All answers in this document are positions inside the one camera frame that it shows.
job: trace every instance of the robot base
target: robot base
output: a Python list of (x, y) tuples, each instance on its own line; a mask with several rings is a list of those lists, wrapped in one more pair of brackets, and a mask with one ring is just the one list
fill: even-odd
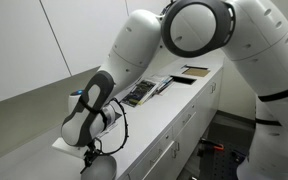
[(247, 159), (237, 168), (239, 180), (288, 180), (288, 173), (268, 173), (254, 168)]

